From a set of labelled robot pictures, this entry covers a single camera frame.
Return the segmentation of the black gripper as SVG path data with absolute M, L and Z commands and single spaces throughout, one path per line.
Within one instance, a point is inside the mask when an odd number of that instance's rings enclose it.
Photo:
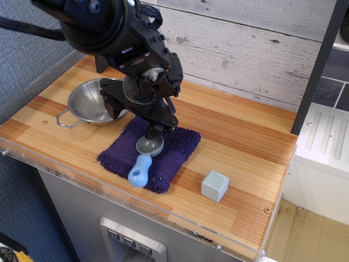
M 183 80 L 179 57 L 165 46 L 158 31 L 163 19 L 158 10 L 109 10 L 102 20 L 103 55 L 115 58 L 125 79 L 102 80 L 104 107 L 113 119 L 123 109 L 150 122 L 146 139 L 178 125 L 171 97 L 177 97 Z

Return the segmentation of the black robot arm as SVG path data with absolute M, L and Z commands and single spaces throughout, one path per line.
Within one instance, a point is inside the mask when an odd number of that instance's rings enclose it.
M 177 97 L 183 70 L 177 54 L 159 32 L 158 9 L 139 1 L 34 1 L 59 20 L 66 41 L 125 75 L 99 82 L 104 105 L 113 118 L 127 109 L 149 122 L 152 139 L 178 126 L 171 97 Z

